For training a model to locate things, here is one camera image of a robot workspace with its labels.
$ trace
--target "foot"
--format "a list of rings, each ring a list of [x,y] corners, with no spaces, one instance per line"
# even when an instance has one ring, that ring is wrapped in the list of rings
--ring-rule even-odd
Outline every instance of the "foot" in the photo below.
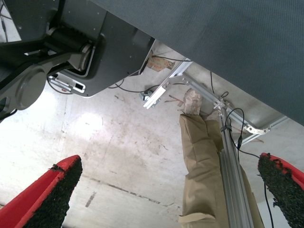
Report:
[[[202,103],[202,96],[194,89],[189,89],[184,96],[184,113],[189,115],[199,115]]]

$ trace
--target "concrete floor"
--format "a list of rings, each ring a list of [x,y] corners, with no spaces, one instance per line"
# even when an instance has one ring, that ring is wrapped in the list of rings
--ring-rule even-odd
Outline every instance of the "concrete floor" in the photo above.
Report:
[[[154,52],[182,58],[160,43]],[[192,64],[187,72],[210,87],[208,70]],[[127,78],[123,87],[142,90],[159,84],[169,73],[168,69],[157,73],[147,68],[142,76]],[[213,80],[216,93],[229,91],[227,99],[243,108],[257,126],[280,115],[219,76]],[[46,85],[36,103],[0,124],[0,204],[8,203],[53,163],[79,154],[84,171],[73,192],[65,227],[180,227],[177,219],[187,174],[178,122],[181,112],[176,102],[164,101],[171,100],[168,95],[183,99],[187,89],[174,86],[155,108],[146,110],[136,93],[106,89],[82,98],[61,95]],[[210,112],[210,104],[205,103],[203,109]],[[261,136],[262,141],[242,149],[254,154],[270,152],[304,170],[303,138],[304,127],[288,120]],[[259,206],[264,207],[256,158],[241,154],[240,161]],[[276,227],[288,225],[280,222]]]

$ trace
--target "gray fabric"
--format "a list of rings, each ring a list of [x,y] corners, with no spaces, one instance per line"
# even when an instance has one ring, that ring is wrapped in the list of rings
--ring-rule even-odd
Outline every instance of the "gray fabric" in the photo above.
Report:
[[[304,1],[92,1],[304,124]]]

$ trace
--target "black mechanical arm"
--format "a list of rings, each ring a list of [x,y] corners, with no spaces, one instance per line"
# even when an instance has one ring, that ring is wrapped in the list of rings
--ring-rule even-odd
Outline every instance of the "black mechanical arm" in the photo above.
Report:
[[[51,28],[44,38],[0,46],[0,117],[24,110],[42,93],[48,75],[85,71],[92,42],[70,28]]]

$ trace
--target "metal plate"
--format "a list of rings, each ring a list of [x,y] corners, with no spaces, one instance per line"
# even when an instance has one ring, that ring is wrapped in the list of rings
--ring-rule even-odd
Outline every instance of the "metal plate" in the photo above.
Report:
[[[59,5],[59,0],[38,0],[31,4],[20,0],[6,2],[16,26],[21,27],[19,32],[23,40],[43,36]],[[84,94],[73,91],[81,96],[93,96],[139,70],[154,42],[151,36],[92,1],[66,0],[60,23],[84,33],[95,45],[85,77],[63,72],[86,86]]]
[[[59,6],[59,0],[5,0],[22,40],[42,38]]]

